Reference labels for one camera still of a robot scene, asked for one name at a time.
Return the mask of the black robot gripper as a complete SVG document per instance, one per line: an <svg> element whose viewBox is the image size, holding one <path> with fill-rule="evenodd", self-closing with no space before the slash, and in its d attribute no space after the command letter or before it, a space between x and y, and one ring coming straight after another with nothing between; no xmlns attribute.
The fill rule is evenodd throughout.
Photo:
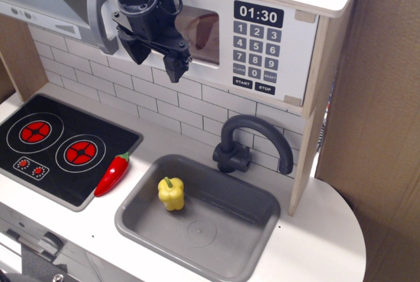
<svg viewBox="0 0 420 282"><path fill-rule="evenodd" d="M147 0L118 7L112 20L131 59L140 65L153 50L164 55L165 71L172 83L178 83L191 62L188 42L175 27L182 1Z"/></svg>

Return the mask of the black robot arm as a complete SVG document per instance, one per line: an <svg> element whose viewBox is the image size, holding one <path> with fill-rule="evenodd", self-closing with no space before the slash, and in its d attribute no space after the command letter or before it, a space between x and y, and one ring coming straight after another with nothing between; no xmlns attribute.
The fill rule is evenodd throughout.
<svg viewBox="0 0 420 282"><path fill-rule="evenodd" d="M117 0L117 5L112 20L128 55L141 64L153 50L162 54L170 81L179 82L192 60L188 42L175 26L182 0Z"/></svg>

